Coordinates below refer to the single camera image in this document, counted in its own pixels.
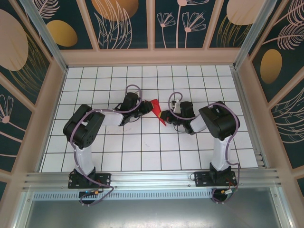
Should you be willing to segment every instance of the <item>flower illustration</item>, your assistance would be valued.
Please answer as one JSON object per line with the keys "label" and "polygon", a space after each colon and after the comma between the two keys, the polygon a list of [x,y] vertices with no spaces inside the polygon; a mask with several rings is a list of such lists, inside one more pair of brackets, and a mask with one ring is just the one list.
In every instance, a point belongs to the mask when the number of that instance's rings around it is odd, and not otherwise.
{"label": "flower illustration", "polygon": [[200,5],[209,2],[209,0],[177,0],[177,3],[180,6],[187,6],[187,5]]}
{"label": "flower illustration", "polygon": [[0,123],[7,124],[10,122],[10,114],[13,109],[14,99],[8,96],[7,101],[3,94],[0,95]]}
{"label": "flower illustration", "polygon": [[167,48],[166,42],[165,42],[165,36],[163,33],[163,28],[175,25],[175,21],[173,20],[174,17],[172,16],[172,13],[164,13],[163,15],[162,15],[162,13],[158,13],[157,19],[158,19],[158,22],[160,23],[161,29],[162,29],[161,31],[162,31],[163,44],[164,44],[165,48]]}
{"label": "flower illustration", "polygon": [[182,23],[184,24],[186,39],[185,48],[187,48],[187,35],[189,32],[196,32],[206,29],[206,24],[203,24],[205,19],[203,17],[204,13],[192,13],[189,18],[189,12],[182,14]]}
{"label": "flower illustration", "polygon": [[[18,128],[19,130],[22,130],[25,132],[24,129],[22,129],[21,127],[16,126],[15,124],[10,122],[10,115],[11,115],[11,111],[13,109],[13,105],[14,105],[14,99],[10,96],[8,96],[8,99],[5,99],[5,96],[3,94],[0,95],[0,123],[4,123],[4,124],[10,124],[16,128]],[[12,140],[15,140],[19,143],[22,142],[22,140],[17,139],[11,135],[8,135],[4,132],[0,132],[1,135],[10,138]]]}
{"label": "flower illustration", "polygon": [[181,7],[187,6],[187,5],[200,5],[208,3],[209,0],[177,0],[177,4],[179,5],[179,11],[177,14],[177,26],[176,26],[176,48],[179,48],[179,22],[180,22],[180,14],[181,14]]}

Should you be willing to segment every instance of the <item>red object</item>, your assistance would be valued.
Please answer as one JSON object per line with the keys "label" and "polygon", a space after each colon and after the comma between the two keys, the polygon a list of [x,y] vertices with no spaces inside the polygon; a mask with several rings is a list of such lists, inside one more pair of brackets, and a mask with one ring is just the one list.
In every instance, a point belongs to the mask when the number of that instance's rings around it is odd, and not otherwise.
{"label": "red object", "polygon": [[165,125],[165,121],[163,119],[160,118],[160,113],[162,112],[161,111],[161,107],[160,107],[160,103],[158,103],[158,100],[157,99],[154,99],[154,100],[151,100],[150,101],[153,105],[153,109],[152,109],[152,112],[157,116],[157,118],[159,118],[159,120]]}

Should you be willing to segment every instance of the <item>purple cable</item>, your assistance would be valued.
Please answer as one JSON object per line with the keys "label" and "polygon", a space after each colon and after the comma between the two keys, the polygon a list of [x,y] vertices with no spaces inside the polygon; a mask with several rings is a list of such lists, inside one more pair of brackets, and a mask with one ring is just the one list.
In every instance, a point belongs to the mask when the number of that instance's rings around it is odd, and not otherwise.
{"label": "purple cable", "polygon": [[142,93],[142,90],[140,89],[140,87],[138,87],[137,85],[128,85],[128,86],[126,87],[126,90],[125,90],[126,93],[127,93],[128,88],[131,87],[131,86],[135,86],[135,87],[138,88],[138,90],[139,90],[140,101],[139,101],[139,103],[138,103],[138,105],[137,105],[136,107],[134,107],[133,109],[128,110],[128,111],[116,111],[116,110],[109,110],[109,109],[104,109],[104,110],[102,110],[102,109],[94,109],[94,110],[91,110],[91,111],[87,112],[87,113],[81,118],[81,120],[76,124],[74,130],[72,131],[71,138],[70,138],[70,143],[71,143],[71,146],[74,148],[74,160],[75,160],[75,164],[76,164],[77,168],[80,170],[81,174],[82,174],[86,179],[88,179],[90,182],[92,182],[92,183],[94,183],[94,184],[97,184],[99,187],[111,188],[111,190],[110,190],[108,193],[106,193],[102,198],[100,198],[99,200],[94,201],[94,202],[91,203],[91,204],[84,204],[84,203],[83,203],[82,199],[83,199],[85,196],[88,196],[89,194],[83,195],[83,196],[80,198],[80,202],[81,202],[82,206],[86,205],[87,207],[89,207],[89,206],[93,206],[93,205],[95,205],[95,204],[101,202],[105,197],[107,197],[107,196],[114,190],[114,187],[113,187],[113,186],[110,186],[110,185],[106,185],[106,184],[99,183],[99,182],[97,182],[97,181],[95,181],[95,180],[89,178],[89,177],[85,174],[85,172],[82,170],[82,168],[80,167],[79,162],[78,162],[78,160],[77,160],[77,155],[76,155],[77,148],[76,148],[75,144],[73,143],[74,135],[75,135],[77,129],[79,128],[80,124],[81,124],[81,123],[82,123],[82,122],[83,122],[91,113],[93,113],[93,112],[101,112],[101,113],[102,113],[102,112],[130,113],[130,112],[134,111],[135,109],[137,109],[137,108],[139,107],[139,105],[141,104],[142,100],[143,100],[143,99],[142,99],[142,94],[143,94],[143,93]]}
{"label": "purple cable", "polygon": [[181,119],[181,120],[194,120],[194,119],[196,118],[196,116],[195,116],[195,117],[191,117],[191,118],[180,117],[180,116],[176,115],[176,114],[171,110],[171,107],[170,107],[170,100],[171,100],[171,97],[172,97],[174,94],[179,94],[179,95],[180,95],[180,101],[182,100],[182,94],[181,94],[180,92],[174,92],[173,94],[170,95],[169,100],[168,100],[168,107],[169,107],[169,111],[171,112],[171,114],[172,114],[173,116],[175,116],[176,118]]}
{"label": "purple cable", "polygon": [[[220,103],[212,103],[212,104],[209,104],[208,105],[208,107],[211,107],[211,106],[214,106],[214,105],[218,105],[218,106],[221,106],[221,107],[223,107],[223,108],[225,108],[225,109],[227,109],[231,114],[232,114],[232,116],[233,116],[233,118],[234,118],[234,120],[235,120],[235,122],[236,122],[236,130],[234,131],[234,133],[232,134],[232,136],[228,139],[228,142],[227,142],[227,146],[226,146],[226,149],[225,149],[225,160],[226,160],[226,162],[229,164],[229,165],[237,165],[237,185],[236,185],[236,189],[238,190],[238,185],[239,185],[239,178],[240,178],[240,166],[239,166],[239,163],[237,162],[237,163],[231,163],[231,162],[229,162],[229,160],[228,160],[228,148],[229,148],[229,144],[230,144],[230,142],[232,141],[232,139],[234,138],[234,136],[237,134],[237,132],[238,132],[238,128],[239,128],[239,125],[238,125],[238,118],[237,118],[237,116],[234,114],[234,112],[230,109],[230,108],[228,108],[226,105],[223,105],[223,104],[220,104]],[[214,192],[216,191],[216,189],[217,188],[214,188],[213,190],[212,190],[212,194],[211,194],[211,199],[212,199],[212,201],[213,202],[215,202],[215,203],[219,203],[219,202],[221,202],[221,201],[219,201],[218,199],[216,199],[216,198],[214,198]],[[226,202],[228,202],[228,201],[230,201],[231,200],[231,198],[232,198],[232,196],[234,195],[234,193],[230,196],[230,198],[228,199],[228,200],[226,200]]]}

